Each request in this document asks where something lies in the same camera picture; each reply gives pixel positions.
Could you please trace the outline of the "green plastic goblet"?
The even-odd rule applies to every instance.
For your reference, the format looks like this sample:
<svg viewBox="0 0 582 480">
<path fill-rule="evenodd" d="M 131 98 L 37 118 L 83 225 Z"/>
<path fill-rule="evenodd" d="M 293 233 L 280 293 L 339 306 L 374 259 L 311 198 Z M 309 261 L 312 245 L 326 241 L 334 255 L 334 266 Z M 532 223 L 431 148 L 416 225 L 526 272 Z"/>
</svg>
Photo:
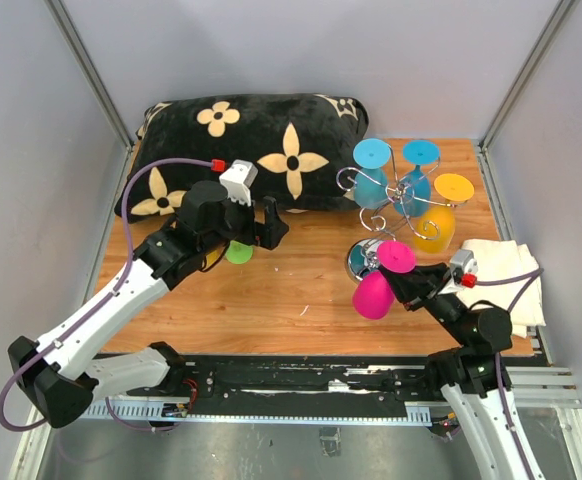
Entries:
<svg viewBox="0 0 582 480">
<path fill-rule="evenodd" d="M 225 253 L 225 259 L 234 265 L 242 265 L 252 258 L 253 250 L 251 245 L 232 240 Z"/>
</svg>

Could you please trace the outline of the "magenta plastic goblet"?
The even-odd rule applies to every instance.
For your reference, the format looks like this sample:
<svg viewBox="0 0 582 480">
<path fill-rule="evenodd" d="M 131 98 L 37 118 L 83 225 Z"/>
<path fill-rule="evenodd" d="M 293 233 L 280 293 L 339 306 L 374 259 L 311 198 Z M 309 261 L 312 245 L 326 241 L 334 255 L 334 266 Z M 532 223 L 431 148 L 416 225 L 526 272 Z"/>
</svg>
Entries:
<svg viewBox="0 0 582 480">
<path fill-rule="evenodd" d="M 386 316 L 395 301 L 395 294 L 383 273 L 400 277 L 412 272 L 415 267 L 415 254 L 405 243 L 386 240 L 372 247 L 371 258 L 366 266 L 367 273 L 361 276 L 352 296 L 355 311 L 370 320 Z"/>
</svg>

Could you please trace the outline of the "chrome wine glass rack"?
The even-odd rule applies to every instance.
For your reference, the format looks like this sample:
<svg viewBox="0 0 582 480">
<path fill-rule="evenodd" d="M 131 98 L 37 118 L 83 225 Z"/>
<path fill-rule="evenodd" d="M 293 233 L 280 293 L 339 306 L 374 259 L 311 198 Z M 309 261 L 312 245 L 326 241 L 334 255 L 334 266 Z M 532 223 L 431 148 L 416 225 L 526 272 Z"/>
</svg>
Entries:
<svg viewBox="0 0 582 480">
<path fill-rule="evenodd" d="M 417 235 L 415 231 L 416 223 L 421 217 L 408 217 L 396 212 L 394 203 L 400 200 L 405 186 L 401 184 L 401 178 L 410 172 L 414 166 L 408 163 L 401 152 L 402 158 L 410 165 L 410 169 L 405 173 L 399 173 L 396 166 L 395 153 L 391 148 L 391 159 L 384 166 L 383 170 L 388 178 L 386 187 L 387 200 L 380 206 L 373 209 L 362 208 L 354 201 L 355 175 L 358 173 L 358 165 L 354 167 L 345 167 L 336 174 L 337 186 L 357 204 L 359 207 L 359 221 L 362 227 L 367 231 L 367 236 L 355 243 L 347 253 L 346 270 L 352 280 L 359 283 L 361 276 L 364 276 L 367 261 L 371 258 L 371 248 L 377 247 L 380 242 L 385 240 L 395 240 L 397 232 L 403 228 L 408 229 L 413 235 L 413 240 Z M 427 173 L 427 178 L 431 185 L 431 198 L 428 201 L 429 206 L 440 204 L 443 198 L 439 196 L 434 189 L 434 180 L 445 173 L 438 171 L 442 164 L 442 155 L 438 164 L 431 164 L 423 167 L 422 170 Z"/>
</svg>

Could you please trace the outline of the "yellow plastic goblet front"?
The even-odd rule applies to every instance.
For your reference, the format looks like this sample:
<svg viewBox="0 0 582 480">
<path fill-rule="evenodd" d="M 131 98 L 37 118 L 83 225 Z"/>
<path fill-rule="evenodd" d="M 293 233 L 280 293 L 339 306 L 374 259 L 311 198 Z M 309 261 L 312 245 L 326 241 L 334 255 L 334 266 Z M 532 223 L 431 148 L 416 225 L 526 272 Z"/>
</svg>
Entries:
<svg viewBox="0 0 582 480">
<path fill-rule="evenodd" d="M 415 247 L 429 254 L 441 253 L 449 247 L 456 230 L 455 207 L 470 200 L 475 193 L 470 180 L 454 173 L 438 176 L 434 189 L 443 202 L 430 205 L 419 218 L 414 238 Z"/>
</svg>

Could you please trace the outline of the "blue plastic goblet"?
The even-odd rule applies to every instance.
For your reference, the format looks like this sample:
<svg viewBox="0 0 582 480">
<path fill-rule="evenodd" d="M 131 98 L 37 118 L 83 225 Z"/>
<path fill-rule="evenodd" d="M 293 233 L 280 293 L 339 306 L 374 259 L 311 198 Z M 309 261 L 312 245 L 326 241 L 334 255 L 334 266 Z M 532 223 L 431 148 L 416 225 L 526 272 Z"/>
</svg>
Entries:
<svg viewBox="0 0 582 480">
<path fill-rule="evenodd" d="M 391 156 L 390 146 L 380 139 L 364 139 L 354 147 L 353 159 L 359 167 L 354 179 L 354 201 L 360 207 L 377 208 L 387 200 L 388 178 L 383 168 Z"/>
<path fill-rule="evenodd" d="M 428 140 L 412 140 L 403 147 L 402 155 L 414 168 L 401 178 L 405 189 L 401 199 L 394 203 L 394 208 L 401 215 L 420 217 L 428 210 L 431 198 L 430 181 L 422 168 L 438 164 L 440 149 Z"/>
</svg>

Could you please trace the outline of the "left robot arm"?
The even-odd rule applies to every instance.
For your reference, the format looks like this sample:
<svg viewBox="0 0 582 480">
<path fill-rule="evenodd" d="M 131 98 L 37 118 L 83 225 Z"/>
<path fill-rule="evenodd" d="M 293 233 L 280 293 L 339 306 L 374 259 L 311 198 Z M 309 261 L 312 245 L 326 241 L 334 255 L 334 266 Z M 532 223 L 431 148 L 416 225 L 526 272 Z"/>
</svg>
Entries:
<svg viewBox="0 0 582 480">
<path fill-rule="evenodd" d="M 165 342 L 134 354 L 100 359 L 101 348 L 138 313 L 174 290 L 185 278 L 208 270 L 207 256 L 233 241 L 267 250 L 288 233 L 274 198 L 263 201 L 264 220 L 254 207 L 229 197 L 213 181 L 185 194 L 181 207 L 135 248 L 122 270 L 55 329 L 8 348 L 19 386 L 53 428 L 77 420 L 101 399 L 141 388 L 171 396 L 185 383 L 186 362 Z"/>
</svg>

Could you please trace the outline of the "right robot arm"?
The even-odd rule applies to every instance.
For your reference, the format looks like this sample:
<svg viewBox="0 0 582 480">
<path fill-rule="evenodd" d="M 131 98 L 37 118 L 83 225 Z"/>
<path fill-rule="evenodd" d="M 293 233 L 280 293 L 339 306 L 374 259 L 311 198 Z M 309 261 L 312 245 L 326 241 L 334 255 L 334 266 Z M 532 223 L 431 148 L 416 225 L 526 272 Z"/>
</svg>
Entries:
<svg viewBox="0 0 582 480">
<path fill-rule="evenodd" d="M 459 421 L 483 479 L 544 479 L 515 405 L 501 353 L 512 347 L 510 312 L 489 301 L 466 305 L 446 290 L 444 263 L 409 273 L 379 269 L 406 310 L 426 310 L 458 343 L 427 357 L 426 392 Z"/>
</svg>

